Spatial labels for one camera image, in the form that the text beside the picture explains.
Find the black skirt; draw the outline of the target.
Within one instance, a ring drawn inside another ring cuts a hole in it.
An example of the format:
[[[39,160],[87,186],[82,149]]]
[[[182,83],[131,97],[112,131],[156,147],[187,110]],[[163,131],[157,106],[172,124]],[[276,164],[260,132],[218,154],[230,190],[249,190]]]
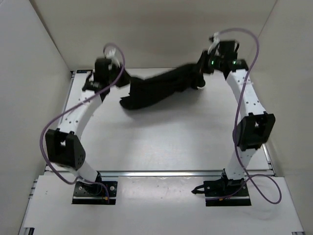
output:
[[[189,88],[197,90],[205,86],[203,72],[194,63],[184,64],[145,79],[130,75],[128,79],[130,84],[128,96],[122,97],[119,101],[126,110],[150,107],[174,93],[181,93]]]

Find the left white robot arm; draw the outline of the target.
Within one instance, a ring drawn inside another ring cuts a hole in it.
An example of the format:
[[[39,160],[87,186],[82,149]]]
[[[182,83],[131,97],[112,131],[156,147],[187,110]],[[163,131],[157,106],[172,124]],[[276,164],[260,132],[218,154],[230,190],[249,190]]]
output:
[[[65,114],[63,121],[45,134],[47,157],[50,164],[56,164],[70,171],[92,195],[102,190],[98,172],[86,160],[86,152],[81,144],[81,135],[93,113],[103,103],[123,72],[123,65],[115,56],[97,58],[95,70],[91,72],[82,87],[76,108]]]

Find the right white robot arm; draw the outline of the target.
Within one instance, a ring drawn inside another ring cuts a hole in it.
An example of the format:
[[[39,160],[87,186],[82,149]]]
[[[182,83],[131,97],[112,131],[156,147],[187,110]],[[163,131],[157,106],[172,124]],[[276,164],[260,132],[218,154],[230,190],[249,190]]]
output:
[[[238,105],[233,129],[235,150],[224,169],[226,179],[219,184],[221,194],[231,196],[237,190],[236,183],[245,177],[245,168],[252,156],[268,141],[275,116],[262,106],[249,77],[246,61],[238,58],[239,43],[235,40],[210,40],[211,46],[199,60],[202,72],[222,72]]]

